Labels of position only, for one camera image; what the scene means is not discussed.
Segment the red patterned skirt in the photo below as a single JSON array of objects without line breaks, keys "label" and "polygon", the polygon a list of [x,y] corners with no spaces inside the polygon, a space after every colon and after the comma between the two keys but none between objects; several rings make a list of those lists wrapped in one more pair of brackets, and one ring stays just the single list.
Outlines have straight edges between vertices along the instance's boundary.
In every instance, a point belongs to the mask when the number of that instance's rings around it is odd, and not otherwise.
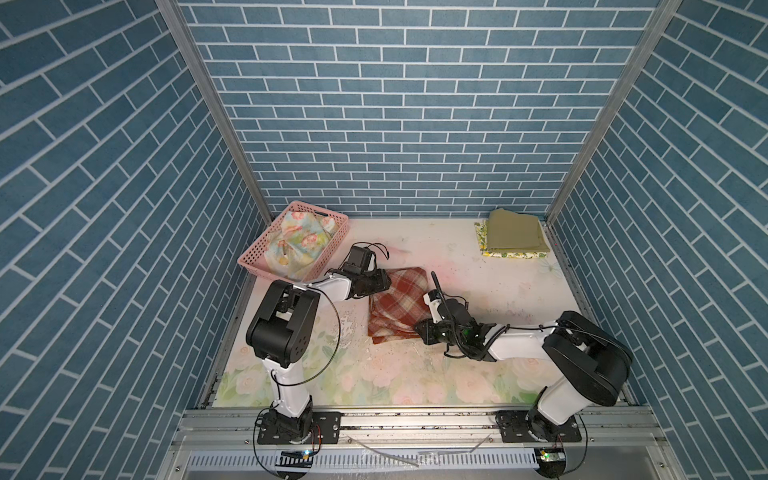
[{"label": "red patterned skirt", "polygon": [[431,318],[423,297],[429,292],[427,273],[420,267],[387,269],[388,290],[369,298],[367,333],[374,344],[417,339],[415,325]]}]

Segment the pastel floral skirt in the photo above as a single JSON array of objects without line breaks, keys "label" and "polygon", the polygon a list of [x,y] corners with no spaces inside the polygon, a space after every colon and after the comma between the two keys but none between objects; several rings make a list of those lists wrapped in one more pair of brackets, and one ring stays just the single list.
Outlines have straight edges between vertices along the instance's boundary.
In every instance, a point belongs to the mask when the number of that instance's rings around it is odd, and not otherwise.
[{"label": "pastel floral skirt", "polygon": [[302,280],[337,230],[337,222],[331,216],[291,210],[268,237],[266,264],[276,275]]}]

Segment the lemon print skirt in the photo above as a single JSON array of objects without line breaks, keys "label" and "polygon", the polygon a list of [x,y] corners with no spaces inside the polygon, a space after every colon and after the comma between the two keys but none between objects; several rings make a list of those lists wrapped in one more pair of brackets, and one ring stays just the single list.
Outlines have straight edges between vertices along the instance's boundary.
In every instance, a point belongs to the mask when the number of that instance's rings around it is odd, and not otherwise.
[{"label": "lemon print skirt", "polygon": [[530,251],[491,250],[487,245],[487,221],[480,220],[474,223],[475,235],[482,256],[507,259],[539,259],[545,258],[551,252],[547,243],[543,249]]}]

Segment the olive green skirt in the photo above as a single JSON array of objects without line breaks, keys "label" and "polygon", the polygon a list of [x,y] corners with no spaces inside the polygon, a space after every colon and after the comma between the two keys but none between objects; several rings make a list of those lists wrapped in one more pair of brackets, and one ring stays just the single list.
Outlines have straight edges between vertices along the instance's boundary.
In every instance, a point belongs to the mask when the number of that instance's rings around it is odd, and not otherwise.
[{"label": "olive green skirt", "polygon": [[547,253],[539,219],[505,209],[492,211],[486,222],[486,248],[500,253]]}]

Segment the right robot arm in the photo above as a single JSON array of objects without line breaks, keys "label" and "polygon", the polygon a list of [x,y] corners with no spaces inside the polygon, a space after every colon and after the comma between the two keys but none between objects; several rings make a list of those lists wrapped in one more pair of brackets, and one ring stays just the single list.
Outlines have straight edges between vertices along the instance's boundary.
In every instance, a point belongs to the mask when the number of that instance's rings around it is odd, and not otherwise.
[{"label": "right robot arm", "polygon": [[551,361],[561,378],[543,388],[523,417],[532,439],[555,442],[590,405],[612,407],[631,373],[629,349],[580,313],[567,310],[537,326],[480,323],[468,304],[436,288],[423,297],[431,317],[414,326],[426,345],[458,348],[461,359]]}]

